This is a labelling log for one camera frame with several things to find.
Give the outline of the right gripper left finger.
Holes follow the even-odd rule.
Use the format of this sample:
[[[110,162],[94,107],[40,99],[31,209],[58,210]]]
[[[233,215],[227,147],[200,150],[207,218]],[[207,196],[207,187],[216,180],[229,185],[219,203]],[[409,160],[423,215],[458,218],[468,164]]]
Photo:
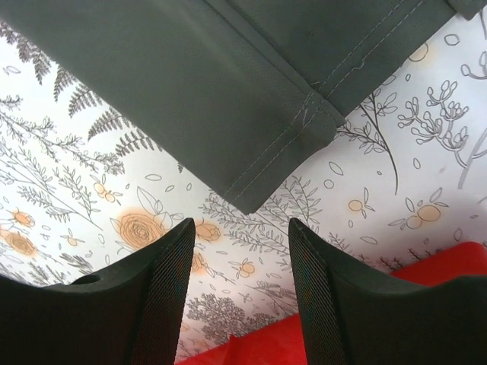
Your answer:
[[[70,284],[1,279],[3,364],[172,364],[196,229],[160,239]]]

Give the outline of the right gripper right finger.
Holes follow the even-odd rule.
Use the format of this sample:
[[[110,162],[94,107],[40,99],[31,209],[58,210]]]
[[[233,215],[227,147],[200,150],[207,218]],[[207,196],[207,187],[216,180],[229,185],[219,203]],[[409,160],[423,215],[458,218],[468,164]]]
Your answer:
[[[484,364],[486,279],[426,287],[337,249],[298,219],[291,267],[310,364]]]

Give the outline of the dark grey t shirt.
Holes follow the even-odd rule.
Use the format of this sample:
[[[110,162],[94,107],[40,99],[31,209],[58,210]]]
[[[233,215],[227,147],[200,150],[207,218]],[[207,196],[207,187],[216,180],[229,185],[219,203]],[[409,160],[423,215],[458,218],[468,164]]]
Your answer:
[[[483,1],[3,1],[1,17],[243,213]]]

